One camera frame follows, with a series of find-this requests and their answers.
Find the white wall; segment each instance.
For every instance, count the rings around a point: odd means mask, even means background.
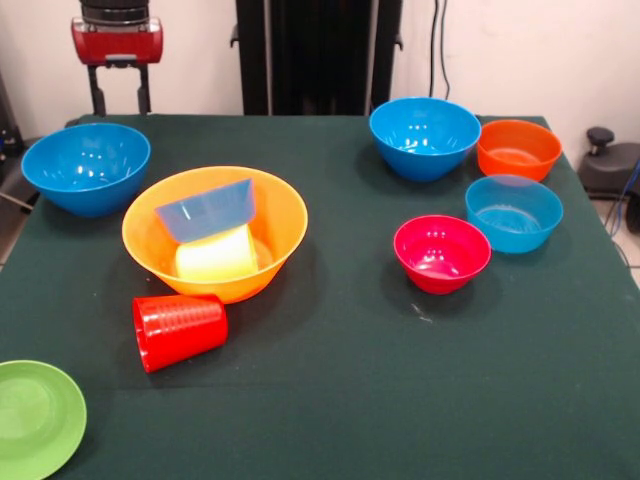
[[[404,3],[393,97],[428,92],[433,1]],[[238,47],[228,46],[235,0],[152,0],[151,10],[165,27],[153,110],[241,114]],[[25,136],[91,110],[69,31],[79,11],[77,0],[0,0],[0,71]],[[480,114],[545,115],[574,163],[589,126],[640,140],[638,18],[638,0],[449,0],[451,100]],[[100,81],[109,112],[136,111],[137,71],[102,70]]]
[[[433,4],[404,0],[393,97],[428,93]],[[638,0],[449,0],[450,99],[479,114],[544,115],[574,165],[590,126],[640,141],[639,18]]]
[[[164,54],[149,69],[157,113],[242,114],[240,60],[229,48],[235,0],[152,0]],[[86,67],[71,39],[78,0],[0,0],[0,72],[25,137],[92,111]],[[137,70],[99,69],[110,113],[135,113]]]

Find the table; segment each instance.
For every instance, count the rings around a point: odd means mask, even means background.
[[[392,237],[413,216],[464,218],[473,158],[412,184],[365,118],[107,121],[149,137],[146,186],[260,168],[310,224],[273,283],[228,307],[226,346],[148,376],[131,299],[171,291],[128,257],[123,215],[38,202],[0,275],[0,360],[50,362],[84,391],[85,438],[56,479],[640,478],[640,294],[565,158],[545,182],[565,206],[550,241],[437,297]]]

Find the light blue plastic scoop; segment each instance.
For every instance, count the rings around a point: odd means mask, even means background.
[[[176,242],[188,243],[249,223],[256,214],[251,179],[156,208]]]

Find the yellow-orange bowl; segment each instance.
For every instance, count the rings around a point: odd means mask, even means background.
[[[156,207],[245,179],[253,180],[256,216],[249,223],[258,272],[224,282],[189,281],[175,272],[178,248]],[[133,259],[183,295],[215,294],[224,303],[246,300],[264,289],[300,245],[307,231],[304,200],[284,180],[253,168],[235,166],[187,170],[159,181],[131,204],[122,222],[122,240]]]

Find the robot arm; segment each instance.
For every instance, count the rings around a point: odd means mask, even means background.
[[[80,0],[82,17],[71,22],[80,61],[87,65],[95,115],[106,115],[104,93],[98,86],[98,67],[133,67],[140,71],[138,107],[151,112],[150,63],[162,57],[163,34],[158,18],[149,16],[149,0]]]

